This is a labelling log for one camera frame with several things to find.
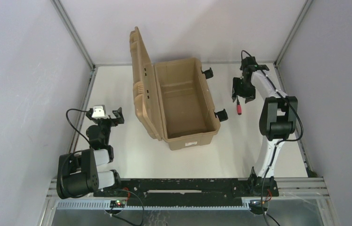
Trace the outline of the red black screwdriver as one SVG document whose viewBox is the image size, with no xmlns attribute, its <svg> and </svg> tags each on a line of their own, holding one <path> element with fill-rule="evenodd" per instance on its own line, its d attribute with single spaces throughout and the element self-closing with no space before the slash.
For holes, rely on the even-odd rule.
<svg viewBox="0 0 352 226">
<path fill-rule="evenodd" d="M 238 114 L 238 115 L 241 115 L 241 114 L 242 114 L 242 107 L 241 107 L 240 101 L 239 101 L 238 98 L 236 99 L 236 101 L 237 101 L 237 104 L 236 104 L 236 107 L 237 107 L 237 114 Z"/>
</svg>

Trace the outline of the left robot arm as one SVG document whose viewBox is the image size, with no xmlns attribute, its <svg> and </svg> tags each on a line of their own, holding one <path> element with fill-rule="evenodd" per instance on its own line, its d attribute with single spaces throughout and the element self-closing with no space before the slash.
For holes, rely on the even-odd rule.
<svg viewBox="0 0 352 226">
<path fill-rule="evenodd" d="M 96 105 L 84 113 L 93 122 L 82 134 L 89 147 L 59 157 L 56 190 L 61 199 L 81 198 L 101 189 L 121 188 L 116 170 L 99 172 L 98 167 L 114 160 L 109 139 L 111 129 L 124 124 L 122 108 L 112 111 L 114 118 L 106 114 L 104 105 Z"/>
</svg>

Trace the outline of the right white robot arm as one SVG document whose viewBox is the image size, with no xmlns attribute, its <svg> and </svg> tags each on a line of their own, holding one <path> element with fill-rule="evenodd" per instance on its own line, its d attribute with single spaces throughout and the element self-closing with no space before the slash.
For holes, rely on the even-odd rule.
<svg viewBox="0 0 352 226">
<path fill-rule="evenodd" d="M 259 119 L 262 145 L 258 159 L 247 180 L 237 182 L 234 193 L 241 196 L 276 194 L 274 169 L 282 145 L 296 129 L 297 98 L 276 88 L 266 74 L 267 65 L 243 65 L 241 77 L 233 78 L 232 100 L 255 100 L 259 93 L 264 100 Z"/>
</svg>

